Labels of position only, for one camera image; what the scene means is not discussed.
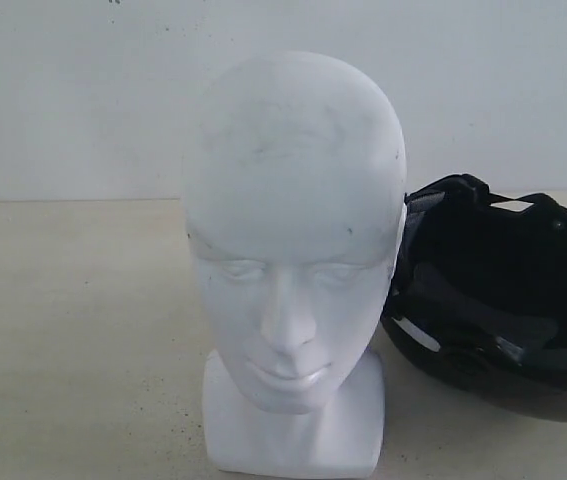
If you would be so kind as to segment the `white mannequin head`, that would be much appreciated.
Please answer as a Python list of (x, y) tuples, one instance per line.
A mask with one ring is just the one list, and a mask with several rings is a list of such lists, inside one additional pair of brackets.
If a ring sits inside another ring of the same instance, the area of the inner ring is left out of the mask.
[(260, 476), (369, 477), (385, 421), (370, 342), (407, 216), (389, 99), (330, 56), (250, 58), (203, 95), (183, 177), (213, 339), (202, 386), (209, 460)]

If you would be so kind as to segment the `black helmet with tinted visor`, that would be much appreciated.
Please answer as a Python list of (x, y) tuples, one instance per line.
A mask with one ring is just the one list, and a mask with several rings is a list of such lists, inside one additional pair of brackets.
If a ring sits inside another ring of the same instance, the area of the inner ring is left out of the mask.
[(532, 418), (567, 422), (567, 207), (519, 211), (470, 174), (405, 197), (381, 324), (417, 369)]

